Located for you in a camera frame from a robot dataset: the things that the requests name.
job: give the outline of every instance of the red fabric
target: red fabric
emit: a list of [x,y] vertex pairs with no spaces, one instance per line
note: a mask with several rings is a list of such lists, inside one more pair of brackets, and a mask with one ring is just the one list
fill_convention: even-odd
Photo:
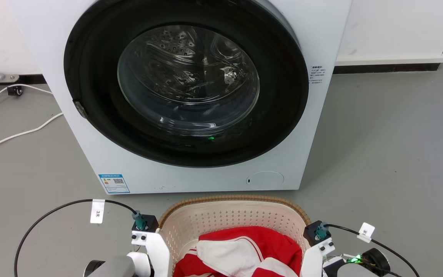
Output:
[[[300,274],[302,263],[302,249],[294,240],[274,230],[264,227],[238,227],[212,232],[199,236],[199,240],[232,240],[239,237],[249,237],[260,249],[263,258],[275,258],[288,265],[297,275]],[[254,277],[276,277],[278,274],[263,269],[257,269]],[[173,277],[187,277],[217,273],[206,266],[195,254],[186,254],[175,266]]]

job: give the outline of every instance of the washing machine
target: washing machine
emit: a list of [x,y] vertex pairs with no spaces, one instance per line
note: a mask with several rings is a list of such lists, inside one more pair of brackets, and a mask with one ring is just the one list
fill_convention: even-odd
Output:
[[107,194],[299,188],[351,0],[10,5]]

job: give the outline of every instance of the black baseboard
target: black baseboard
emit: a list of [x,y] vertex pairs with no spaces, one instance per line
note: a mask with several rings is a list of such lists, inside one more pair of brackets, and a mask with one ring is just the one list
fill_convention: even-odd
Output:
[[334,67],[333,74],[436,71],[440,63],[402,63],[397,65],[345,65]]
[[[440,63],[405,63],[398,65],[345,65],[334,67],[333,74],[359,74],[359,73],[383,73],[383,72],[414,72],[436,71]],[[42,74],[20,75],[20,79],[14,83],[0,83],[0,86],[12,84],[37,85],[47,84]]]

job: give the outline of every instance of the red and white clothing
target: red and white clothing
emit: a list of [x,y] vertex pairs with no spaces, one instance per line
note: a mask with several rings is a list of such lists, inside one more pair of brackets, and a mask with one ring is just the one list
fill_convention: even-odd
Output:
[[175,266],[173,277],[297,277],[302,249],[264,227],[239,227],[201,235]]

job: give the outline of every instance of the door glass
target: door glass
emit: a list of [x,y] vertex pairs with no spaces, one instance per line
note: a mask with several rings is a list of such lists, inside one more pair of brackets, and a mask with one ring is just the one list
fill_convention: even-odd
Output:
[[260,91],[254,63],[237,44],[186,25],[142,33],[121,54],[117,74],[125,98],[150,124],[208,139],[244,119]]

